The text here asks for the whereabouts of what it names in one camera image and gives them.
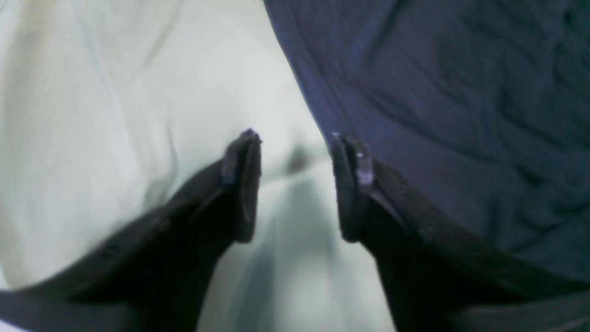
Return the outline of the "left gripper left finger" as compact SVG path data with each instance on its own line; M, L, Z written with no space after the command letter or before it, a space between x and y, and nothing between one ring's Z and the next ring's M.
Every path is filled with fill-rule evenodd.
M46 281L1 292L3 332L194 332L218 260L252 240L261 141L223 158Z

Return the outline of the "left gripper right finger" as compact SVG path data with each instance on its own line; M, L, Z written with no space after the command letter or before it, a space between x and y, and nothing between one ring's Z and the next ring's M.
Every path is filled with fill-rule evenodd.
M587 332L589 284L454 225L352 135L331 157L343 239L374 257L399 332Z

